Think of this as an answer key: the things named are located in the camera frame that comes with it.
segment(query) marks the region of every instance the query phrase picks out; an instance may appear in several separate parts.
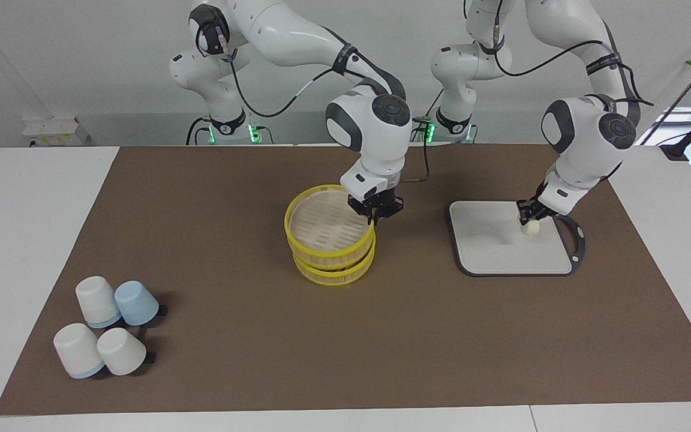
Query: blue cup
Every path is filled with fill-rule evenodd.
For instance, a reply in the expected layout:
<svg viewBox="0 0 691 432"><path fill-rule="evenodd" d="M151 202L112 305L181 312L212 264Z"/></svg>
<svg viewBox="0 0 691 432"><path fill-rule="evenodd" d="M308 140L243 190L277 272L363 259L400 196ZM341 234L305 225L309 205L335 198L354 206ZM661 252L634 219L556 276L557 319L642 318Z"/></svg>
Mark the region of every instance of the blue cup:
<svg viewBox="0 0 691 432"><path fill-rule="evenodd" d="M127 325L144 325L153 320L159 312L159 302L138 281L121 284L113 294L113 298L116 299L121 316Z"/></svg>

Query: green light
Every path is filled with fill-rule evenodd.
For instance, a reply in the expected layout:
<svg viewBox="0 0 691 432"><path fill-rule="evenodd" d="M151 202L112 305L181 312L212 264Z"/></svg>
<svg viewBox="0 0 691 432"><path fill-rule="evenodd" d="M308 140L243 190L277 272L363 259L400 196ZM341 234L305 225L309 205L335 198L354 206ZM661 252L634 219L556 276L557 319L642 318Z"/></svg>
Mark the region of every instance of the green light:
<svg viewBox="0 0 691 432"><path fill-rule="evenodd" d="M436 131L436 125L433 123L428 123L427 128L425 129L425 142L430 143L434 140L434 132Z"/></svg>
<svg viewBox="0 0 691 432"><path fill-rule="evenodd" d="M253 144L257 144L260 142L260 133L258 133L257 128L253 125L247 125L247 128L250 129L250 140L252 140Z"/></svg>

